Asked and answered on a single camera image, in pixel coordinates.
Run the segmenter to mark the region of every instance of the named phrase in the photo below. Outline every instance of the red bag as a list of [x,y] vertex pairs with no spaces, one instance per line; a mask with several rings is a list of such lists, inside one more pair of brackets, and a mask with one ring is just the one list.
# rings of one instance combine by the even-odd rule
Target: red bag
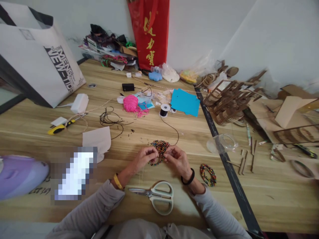
[[127,4],[140,68],[166,63],[169,0],[127,0]]

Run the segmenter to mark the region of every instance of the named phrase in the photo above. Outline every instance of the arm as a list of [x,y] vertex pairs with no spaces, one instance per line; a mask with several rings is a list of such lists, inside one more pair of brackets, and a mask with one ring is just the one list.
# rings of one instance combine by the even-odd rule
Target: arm
[[[135,159],[118,174],[121,186],[124,188],[148,161],[158,155],[154,147],[142,148]],[[91,238],[106,222],[110,212],[120,204],[124,195],[124,191],[119,190],[114,179],[107,180],[96,193],[84,200],[53,228],[46,239]]]
[[[186,153],[177,146],[171,146],[166,150],[164,157],[166,162],[175,166],[184,182],[188,182],[192,176],[192,171]],[[207,186],[194,178],[188,188],[216,238],[240,236],[251,239],[233,215],[213,198]]]

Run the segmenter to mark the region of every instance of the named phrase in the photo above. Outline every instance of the scissors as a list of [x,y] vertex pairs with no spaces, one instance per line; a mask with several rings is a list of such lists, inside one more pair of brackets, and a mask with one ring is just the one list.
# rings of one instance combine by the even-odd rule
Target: scissors
[[[159,191],[156,188],[160,185],[167,185],[169,187],[169,193],[168,192],[164,192],[164,191]],[[163,216],[166,216],[168,214],[170,214],[172,212],[173,209],[173,187],[166,181],[161,181],[158,182],[157,184],[154,185],[153,188],[151,188],[150,190],[145,190],[145,189],[139,189],[139,188],[130,188],[129,191],[131,191],[132,193],[136,193],[139,195],[143,195],[143,196],[148,196],[149,199],[152,202],[152,205],[154,207],[154,209]],[[154,201],[163,201],[163,202],[168,202],[169,203],[169,209],[167,211],[161,211],[159,210],[155,204]]]

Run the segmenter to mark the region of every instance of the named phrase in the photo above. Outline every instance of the hand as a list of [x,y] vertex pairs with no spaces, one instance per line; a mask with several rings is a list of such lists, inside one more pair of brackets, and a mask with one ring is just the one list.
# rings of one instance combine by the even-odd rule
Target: hand
[[134,174],[138,173],[149,161],[155,160],[159,156],[154,146],[142,148],[135,159],[128,165]]
[[186,153],[177,146],[170,146],[164,154],[164,161],[172,163],[179,174],[183,177],[184,182],[190,180],[192,170],[187,159]]

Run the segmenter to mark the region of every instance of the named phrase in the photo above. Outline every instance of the gray sleeve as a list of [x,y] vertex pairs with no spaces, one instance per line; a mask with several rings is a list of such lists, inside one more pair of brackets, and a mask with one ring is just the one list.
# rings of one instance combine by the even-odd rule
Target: gray sleeve
[[250,235],[225,207],[213,198],[207,185],[204,194],[192,195],[216,238],[247,238]]
[[91,238],[107,220],[125,193],[116,190],[107,180],[93,195],[73,209],[46,239]]

